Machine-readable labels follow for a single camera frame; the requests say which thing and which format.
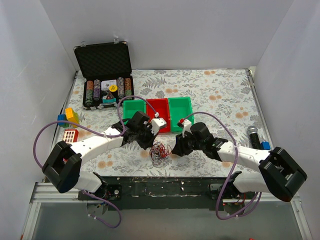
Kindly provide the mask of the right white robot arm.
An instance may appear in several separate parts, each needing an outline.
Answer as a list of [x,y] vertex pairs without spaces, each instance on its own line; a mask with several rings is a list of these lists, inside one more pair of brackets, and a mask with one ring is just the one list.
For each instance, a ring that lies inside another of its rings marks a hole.
[[175,137],[173,154],[183,157],[193,151],[202,151],[210,159],[237,163],[252,170],[250,173],[231,175],[226,192],[232,199],[247,192],[261,192],[290,202],[308,178],[306,172],[281,147],[273,150],[235,147],[231,141],[214,137],[203,122],[193,124],[182,119],[177,125],[182,133]]

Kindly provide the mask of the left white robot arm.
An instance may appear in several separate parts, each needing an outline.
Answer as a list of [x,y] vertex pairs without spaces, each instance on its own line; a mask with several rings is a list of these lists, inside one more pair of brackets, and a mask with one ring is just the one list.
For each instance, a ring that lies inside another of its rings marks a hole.
[[42,172],[59,193],[78,189],[89,192],[95,200],[101,200],[107,194],[108,184],[98,173],[82,171],[82,165],[132,142],[137,142],[143,149],[150,148],[165,126],[166,121],[162,118],[156,116],[151,119],[144,112],[137,111],[132,118],[122,119],[98,135],[72,143],[58,142]]

